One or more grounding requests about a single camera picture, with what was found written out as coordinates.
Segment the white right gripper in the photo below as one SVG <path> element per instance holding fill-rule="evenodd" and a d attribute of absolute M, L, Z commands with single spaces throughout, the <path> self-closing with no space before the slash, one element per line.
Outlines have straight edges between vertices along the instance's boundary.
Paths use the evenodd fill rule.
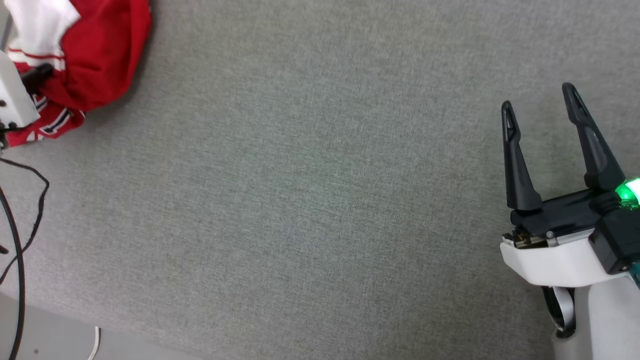
<path fill-rule="evenodd" d="M 504 101 L 505 194 L 514 229 L 503 234 L 500 251 L 530 284 L 576 289 L 638 266 L 639 180 L 626 180 L 578 89 L 565 82 L 562 94 L 578 133 L 587 188 L 542 200 L 522 153 L 514 108 Z"/>

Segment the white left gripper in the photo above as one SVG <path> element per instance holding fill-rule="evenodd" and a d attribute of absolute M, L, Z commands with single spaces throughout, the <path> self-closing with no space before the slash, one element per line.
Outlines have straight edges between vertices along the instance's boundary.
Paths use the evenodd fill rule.
<path fill-rule="evenodd" d="M 39 64 L 19 74 L 14 62 L 0 53 L 0 121 L 4 129 L 24 128 L 41 118 L 30 95 L 54 73 L 50 63 Z"/>

